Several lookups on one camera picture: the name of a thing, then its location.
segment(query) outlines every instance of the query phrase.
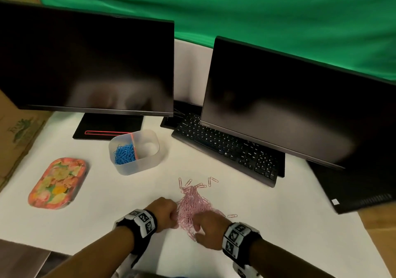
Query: monitor stand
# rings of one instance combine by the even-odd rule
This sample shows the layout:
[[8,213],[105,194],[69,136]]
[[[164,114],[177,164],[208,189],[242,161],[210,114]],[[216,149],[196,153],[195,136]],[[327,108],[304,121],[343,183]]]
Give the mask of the monitor stand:
[[141,129],[143,115],[85,113],[74,139],[111,140],[115,136]]

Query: white table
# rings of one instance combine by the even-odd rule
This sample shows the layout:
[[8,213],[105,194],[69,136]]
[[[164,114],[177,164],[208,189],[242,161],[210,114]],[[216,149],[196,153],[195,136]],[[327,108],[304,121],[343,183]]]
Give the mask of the white table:
[[[390,277],[357,213],[337,215],[307,163],[286,155],[286,175],[275,188],[208,157],[171,137],[162,117],[145,117],[143,129],[157,133],[164,160],[155,168],[121,176],[111,164],[108,142],[74,140],[80,113],[56,112],[0,193],[0,238],[75,254],[111,230],[116,219],[164,196],[180,200],[183,184],[219,183],[200,189],[215,208],[249,223],[262,236],[339,278]],[[29,192],[47,166],[60,157],[86,160],[90,170],[76,199],[60,210],[28,205]],[[166,276],[237,277],[221,252],[193,242],[181,229],[153,237],[138,264]]]

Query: white wall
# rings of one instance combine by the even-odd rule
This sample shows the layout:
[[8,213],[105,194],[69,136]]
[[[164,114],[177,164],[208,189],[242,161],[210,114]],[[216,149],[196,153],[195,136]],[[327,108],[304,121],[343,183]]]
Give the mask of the white wall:
[[175,39],[174,98],[204,104],[213,49]]

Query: black keyboard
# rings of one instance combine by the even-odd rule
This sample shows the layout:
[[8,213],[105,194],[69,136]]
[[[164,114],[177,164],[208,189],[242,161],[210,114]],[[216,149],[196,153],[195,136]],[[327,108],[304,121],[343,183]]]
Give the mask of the black keyboard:
[[202,126],[199,122],[199,116],[188,114],[172,137],[268,186],[274,187],[277,177],[284,177],[284,153]]

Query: pile of pink paper clips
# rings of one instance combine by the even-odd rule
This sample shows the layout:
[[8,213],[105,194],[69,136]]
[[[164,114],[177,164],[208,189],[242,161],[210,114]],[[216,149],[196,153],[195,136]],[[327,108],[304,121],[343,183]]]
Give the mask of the pile of pink paper clips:
[[[208,178],[209,187],[211,186],[211,180],[218,182],[213,177]],[[179,178],[179,187],[181,193],[184,194],[183,199],[177,202],[177,223],[179,226],[187,231],[190,238],[195,241],[195,230],[192,224],[192,217],[199,212],[212,210],[222,216],[225,216],[220,210],[214,209],[212,204],[204,197],[201,197],[198,193],[198,188],[206,188],[206,185],[199,183],[197,185],[191,185],[192,179],[188,180],[183,187],[181,178]],[[229,215],[228,217],[237,217],[237,215]]]

